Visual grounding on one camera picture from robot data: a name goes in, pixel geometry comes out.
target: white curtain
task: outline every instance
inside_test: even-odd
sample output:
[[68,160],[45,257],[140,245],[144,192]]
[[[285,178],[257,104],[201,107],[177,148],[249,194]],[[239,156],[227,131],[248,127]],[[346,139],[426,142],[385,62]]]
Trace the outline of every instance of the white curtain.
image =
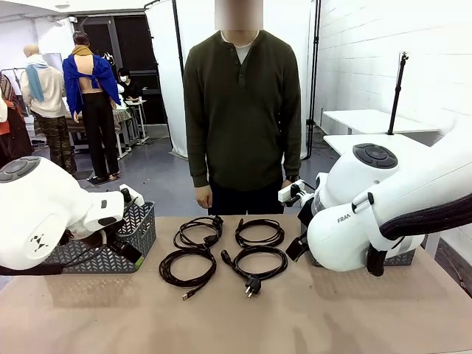
[[184,87],[178,47],[176,25],[171,0],[155,3],[146,10],[147,22],[153,37],[153,49],[159,65],[162,99],[169,122],[173,152],[187,158],[185,135]]
[[[292,46],[299,65],[302,89],[302,158],[307,155],[306,120],[310,105],[310,5],[310,0],[264,1],[264,29]],[[215,0],[177,0],[177,9],[185,63],[192,47],[215,33]],[[156,3],[146,11],[146,15],[154,37],[154,52],[159,63],[162,95],[174,150],[187,157],[184,98],[171,0]]]

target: camouflage pants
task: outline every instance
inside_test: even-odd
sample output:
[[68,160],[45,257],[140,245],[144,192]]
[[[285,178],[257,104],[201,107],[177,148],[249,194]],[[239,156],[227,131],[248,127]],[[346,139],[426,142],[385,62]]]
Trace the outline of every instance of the camouflage pants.
[[77,172],[77,166],[72,155],[69,131],[65,117],[46,118],[34,113],[41,130],[46,136],[51,152],[51,161],[61,166],[69,173]]

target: blue shirt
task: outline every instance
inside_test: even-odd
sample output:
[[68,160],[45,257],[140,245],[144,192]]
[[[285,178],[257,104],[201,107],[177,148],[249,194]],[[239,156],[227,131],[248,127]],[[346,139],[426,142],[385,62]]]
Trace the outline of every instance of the blue shirt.
[[64,81],[66,84],[67,104],[69,105],[72,116],[74,116],[74,112],[79,114],[82,111],[83,106],[79,77],[89,78],[93,89],[99,89],[101,87],[102,90],[117,103],[117,105],[121,105],[118,96],[117,82],[113,76],[110,63],[106,59],[94,55],[94,69],[91,75],[87,75],[82,74],[77,70],[74,55],[70,54],[70,56],[62,63],[62,69],[64,71]]

